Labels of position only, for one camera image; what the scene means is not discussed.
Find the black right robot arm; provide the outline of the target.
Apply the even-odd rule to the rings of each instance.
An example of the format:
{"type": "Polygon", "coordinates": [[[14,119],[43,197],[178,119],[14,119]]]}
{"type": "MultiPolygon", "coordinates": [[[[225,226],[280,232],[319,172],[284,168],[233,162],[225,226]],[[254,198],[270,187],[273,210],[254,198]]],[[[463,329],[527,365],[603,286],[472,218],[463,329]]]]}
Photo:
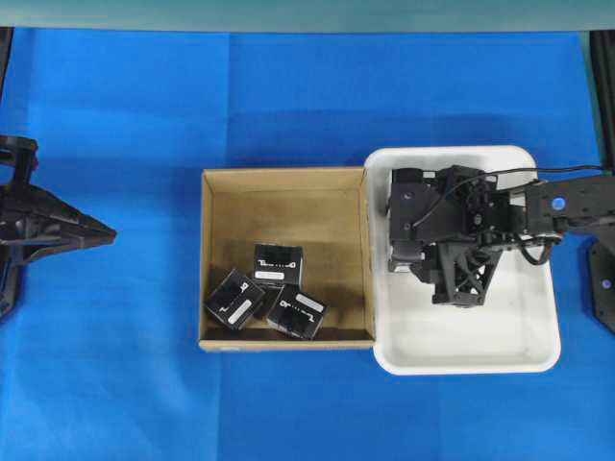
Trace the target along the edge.
{"type": "Polygon", "coordinates": [[[500,188],[504,171],[461,165],[391,173],[386,203],[388,270],[432,285],[434,304],[484,304],[503,253],[547,263],[568,233],[591,234],[614,250],[614,179],[590,176],[500,188]]]}

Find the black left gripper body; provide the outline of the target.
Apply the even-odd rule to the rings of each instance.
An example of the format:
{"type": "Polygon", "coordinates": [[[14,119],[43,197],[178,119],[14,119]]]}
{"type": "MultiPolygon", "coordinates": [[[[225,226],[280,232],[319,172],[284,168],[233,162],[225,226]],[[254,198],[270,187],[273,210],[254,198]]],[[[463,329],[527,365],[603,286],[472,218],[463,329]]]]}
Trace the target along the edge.
{"type": "Polygon", "coordinates": [[[59,227],[35,212],[50,194],[31,184],[37,169],[37,142],[3,135],[1,164],[13,169],[11,180],[1,186],[1,318],[15,308],[24,267],[48,255],[58,254],[59,227]]]}

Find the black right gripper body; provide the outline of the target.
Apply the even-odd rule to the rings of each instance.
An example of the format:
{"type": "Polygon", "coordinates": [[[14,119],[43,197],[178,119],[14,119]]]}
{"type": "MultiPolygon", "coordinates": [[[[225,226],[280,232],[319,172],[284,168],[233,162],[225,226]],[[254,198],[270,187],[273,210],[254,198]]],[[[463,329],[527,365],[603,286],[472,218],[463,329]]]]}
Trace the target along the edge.
{"type": "Polygon", "coordinates": [[[479,169],[395,169],[388,270],[432,285],[434,304],[482,305],[503,252],[521,238],[524,212],[479,169]]]}

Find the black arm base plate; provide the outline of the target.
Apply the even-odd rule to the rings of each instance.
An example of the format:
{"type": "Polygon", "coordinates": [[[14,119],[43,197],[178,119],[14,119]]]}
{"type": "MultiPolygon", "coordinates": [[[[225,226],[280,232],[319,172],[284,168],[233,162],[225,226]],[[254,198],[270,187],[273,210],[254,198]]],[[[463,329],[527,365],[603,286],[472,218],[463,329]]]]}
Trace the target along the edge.
{"type": "Polygon", "coordinates": [[[578,255],[582,309],[614,336],[614,255],[595,237],[582,242],[578,255]]]}

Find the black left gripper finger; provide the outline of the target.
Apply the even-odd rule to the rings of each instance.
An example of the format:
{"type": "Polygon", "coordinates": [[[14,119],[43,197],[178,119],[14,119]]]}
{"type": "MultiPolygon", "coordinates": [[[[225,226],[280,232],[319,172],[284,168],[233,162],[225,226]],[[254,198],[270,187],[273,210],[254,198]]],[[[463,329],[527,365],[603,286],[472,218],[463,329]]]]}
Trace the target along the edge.
{"type": "Polygon", "coordinates": [[[48,219],[44,236],[49,245],[88,249],[110,245],[117,235],[114,229],[58,198],[45,202],[43,216],[48,219]]]}

